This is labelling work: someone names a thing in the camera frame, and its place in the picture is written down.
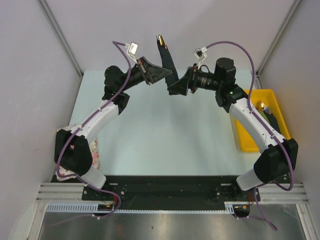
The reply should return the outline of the gold knife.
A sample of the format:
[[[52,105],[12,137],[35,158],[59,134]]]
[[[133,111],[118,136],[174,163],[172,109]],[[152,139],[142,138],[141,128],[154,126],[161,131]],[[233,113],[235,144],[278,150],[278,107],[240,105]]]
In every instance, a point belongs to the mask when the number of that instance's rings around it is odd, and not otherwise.
[[[166,45],[166,43],[165,43],[165,41],[164,41],[164,39],[163,39],[163,36],[162,36],[161,34],[158,34],[156,37],[157,37],[157,43],[158,43],[161,47],[167,49],[168,47],[167,47],[167,45]]]

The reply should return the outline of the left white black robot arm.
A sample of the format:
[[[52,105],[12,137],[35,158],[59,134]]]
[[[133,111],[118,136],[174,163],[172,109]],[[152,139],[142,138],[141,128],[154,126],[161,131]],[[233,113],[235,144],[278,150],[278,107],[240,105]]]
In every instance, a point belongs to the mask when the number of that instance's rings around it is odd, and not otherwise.
[[[161,62],[158,66],[141,57],[127,72],[115,65],[105,70],[104,95],[99,106],[82,123],[64,127],[56,133],[54,162],[58,177],[79,177],[96,189],[103,188],[107,179],[93,165],[90,144],[100,130],[126,108],[130,99],[125,92],[127,89],[143,82],[148,85],[162,79],[169,82],[169,77],[176,73],[173,60],[163,56]]]

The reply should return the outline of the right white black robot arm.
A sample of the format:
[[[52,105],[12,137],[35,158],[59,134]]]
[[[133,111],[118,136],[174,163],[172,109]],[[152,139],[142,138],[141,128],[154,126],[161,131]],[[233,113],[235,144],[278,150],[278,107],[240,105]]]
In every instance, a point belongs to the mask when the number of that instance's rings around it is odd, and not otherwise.
[[[248,94],[236,84],[236,67],[230,58],[216,61],[214,72],[204,72],[197,64],[187,68],[182,78],[172,80],[168,91],[187,95],[197,89],[215,91],[217,105],[235,118],[254,140],[260,152],[252,169],[236,178],[235,187],[248,191],[274,182],[280,176],[293,174],[298,155],[298,143],[286,139],[254,107]]]

